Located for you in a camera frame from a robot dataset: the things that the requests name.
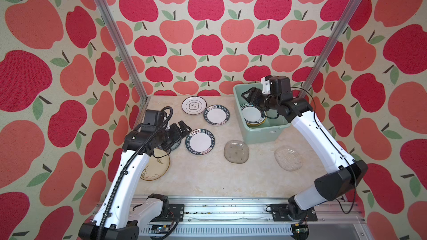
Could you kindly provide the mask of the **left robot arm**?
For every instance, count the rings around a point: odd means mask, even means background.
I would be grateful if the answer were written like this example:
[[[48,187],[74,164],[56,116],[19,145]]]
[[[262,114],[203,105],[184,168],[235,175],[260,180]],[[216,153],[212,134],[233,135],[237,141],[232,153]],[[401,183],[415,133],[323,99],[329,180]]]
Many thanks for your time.
[[[184,122],[169,124],[173,108],[147,110],[143,123],[126,137],[121,160],[111,188],[93,220],[79,230],[83,240],[136,240],[152,220],[170,214],[169,199],[151,194],[144,203],[131,208],[131,202],[143,170],[155,149],[170,152],[187,137],[191,128]]]

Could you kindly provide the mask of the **yellow dotted scalloped plate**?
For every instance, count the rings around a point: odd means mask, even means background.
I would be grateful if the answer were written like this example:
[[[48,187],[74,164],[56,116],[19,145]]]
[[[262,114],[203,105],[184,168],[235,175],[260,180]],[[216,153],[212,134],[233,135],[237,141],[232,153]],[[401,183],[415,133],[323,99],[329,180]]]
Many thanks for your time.
[[[261,122],[258,122],[258,123],[249,123],[249,122],[246,122],[246,125],[249,126],[249,127],[259,127],[259,126],[261,126],[264,123],[265,123],[265,120],[263,120]]]

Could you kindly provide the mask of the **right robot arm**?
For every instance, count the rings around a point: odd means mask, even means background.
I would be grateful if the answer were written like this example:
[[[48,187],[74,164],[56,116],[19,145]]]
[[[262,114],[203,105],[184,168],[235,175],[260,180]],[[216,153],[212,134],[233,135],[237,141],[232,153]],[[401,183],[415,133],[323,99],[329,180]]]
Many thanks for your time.
[[[241,92],[241,97],[260,111],[274,110],[283,116],[308,141],[327,172],[312,186],[289,198],[286,215],[292,221],[301,221],[313,207],[356,190],[368,165],[355,160],[333,139],[306,99],[293,96],[288,77],[266,76],[261,84],[261,88],[251,87]]]

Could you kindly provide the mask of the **white plate dark red-green rim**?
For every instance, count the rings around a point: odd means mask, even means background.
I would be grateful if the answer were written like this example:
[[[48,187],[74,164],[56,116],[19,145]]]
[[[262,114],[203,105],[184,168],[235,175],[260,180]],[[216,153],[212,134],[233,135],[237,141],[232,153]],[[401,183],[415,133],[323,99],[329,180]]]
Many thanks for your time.
[[[247,124],[258,125],[262,124],[266,117],[263,111],[260,111],[251,103],[243,104],[240,106],[241,113]]]

